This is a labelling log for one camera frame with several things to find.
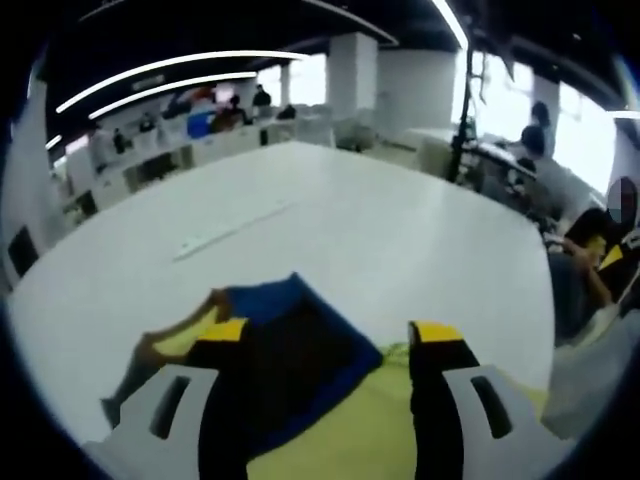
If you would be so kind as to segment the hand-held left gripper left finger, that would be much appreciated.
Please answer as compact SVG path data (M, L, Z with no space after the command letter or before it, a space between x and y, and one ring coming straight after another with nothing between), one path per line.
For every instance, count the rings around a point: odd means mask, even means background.
M179 365L153 343L136 357L159 371L121 402L118 425L85 452L113 479L198 479L201 423L218 372Z

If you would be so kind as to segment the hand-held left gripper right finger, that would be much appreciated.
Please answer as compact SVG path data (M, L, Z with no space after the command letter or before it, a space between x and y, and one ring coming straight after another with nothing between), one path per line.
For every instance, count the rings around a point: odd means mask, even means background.
M544 478L550 433L529 393L452 326L412 322L409 336L416 478Z

